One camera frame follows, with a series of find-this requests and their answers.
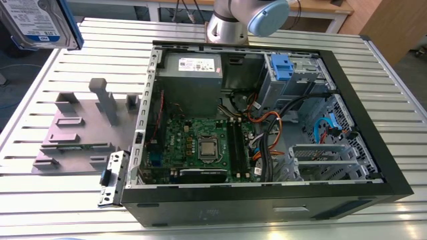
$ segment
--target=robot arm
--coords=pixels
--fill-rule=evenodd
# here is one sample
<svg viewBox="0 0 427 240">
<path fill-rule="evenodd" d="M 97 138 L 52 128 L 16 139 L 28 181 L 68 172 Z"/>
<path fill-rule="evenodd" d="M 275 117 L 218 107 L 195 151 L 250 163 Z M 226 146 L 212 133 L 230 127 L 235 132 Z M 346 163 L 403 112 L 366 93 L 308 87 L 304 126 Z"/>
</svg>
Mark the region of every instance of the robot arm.
<svg viewBox="0 0 427 240">
<path fill-rule="evenodd" d="M 219 44 L 244 44 L 248 32 L 259 37 L 270 36 L 288 18 L 291 1 L 215 0 L 208 40 Z"/>
</svg>

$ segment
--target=hard drive label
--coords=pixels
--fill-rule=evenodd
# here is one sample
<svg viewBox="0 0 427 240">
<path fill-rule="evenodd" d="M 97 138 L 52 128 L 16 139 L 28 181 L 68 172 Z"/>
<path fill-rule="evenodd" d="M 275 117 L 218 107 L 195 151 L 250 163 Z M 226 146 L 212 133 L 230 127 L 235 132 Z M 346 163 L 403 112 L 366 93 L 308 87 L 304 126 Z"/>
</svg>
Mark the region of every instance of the hard drive label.
<svg viewBox="0 0 427 240">
<path fill-rule="evenodd" d="M 1 0 L 20 32 L 33 41 L 56 42 L 60 39 L 57 28 L 43 0 Z"/>
</svg>

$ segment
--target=hinge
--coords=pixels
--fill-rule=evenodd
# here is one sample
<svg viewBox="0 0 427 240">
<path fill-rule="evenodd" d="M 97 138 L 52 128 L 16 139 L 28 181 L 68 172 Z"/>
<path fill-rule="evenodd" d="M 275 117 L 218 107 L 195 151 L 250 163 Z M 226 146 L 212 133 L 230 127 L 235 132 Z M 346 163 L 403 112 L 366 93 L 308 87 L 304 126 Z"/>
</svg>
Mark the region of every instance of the hinge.
<svg viewBox="0 0 427 240">
<path fill-rule="evenodd" d="M 123 188 L 127 181 L 129 164 L 128 151 L 116 151 L 109 155 L 107 169 L 101 172 L 99 184 L 101 185 L 99 208 L 120 208 Z"/>
</svg>

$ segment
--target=wd hard drive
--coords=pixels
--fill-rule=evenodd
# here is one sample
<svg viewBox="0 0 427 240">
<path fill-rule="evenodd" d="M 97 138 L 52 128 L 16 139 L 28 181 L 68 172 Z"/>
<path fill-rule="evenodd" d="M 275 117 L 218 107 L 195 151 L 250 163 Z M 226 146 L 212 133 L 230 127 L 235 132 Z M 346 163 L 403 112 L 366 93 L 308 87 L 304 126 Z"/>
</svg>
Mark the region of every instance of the wd hard drive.
<svg viewBox="0 0 427 240">
<path fill-rule="evenodd" d="M 20 49 L 83 47 L 65 0 L 0 0 L 0 21 Z"/>
</svg>

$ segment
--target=aluminum table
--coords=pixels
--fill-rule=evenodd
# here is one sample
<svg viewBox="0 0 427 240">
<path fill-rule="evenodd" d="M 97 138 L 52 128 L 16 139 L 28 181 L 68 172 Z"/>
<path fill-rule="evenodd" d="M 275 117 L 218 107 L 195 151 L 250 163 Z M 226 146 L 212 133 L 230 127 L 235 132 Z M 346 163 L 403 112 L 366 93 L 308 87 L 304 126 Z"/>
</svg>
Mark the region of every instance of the aluminum table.
<svg viewBox="0 0 427 240">
<path fill-rule="evenodd" d="M 29 175 L 61 91 L 95 99 L 91 78 L 115 98 L 141 94 L 152 40 L 204 41 L 204 27 L 87 18 L 80 51 L 53 50 L 0 135 L 0 238 L 427 239 L 427 114 L 370 41 L 355 35 L 278 31 L 251 45 L 335 53 L 415 194 L 324 221 L 144 228 L 124 208 L 97 209 L 99 174 Z"/>
</svg>

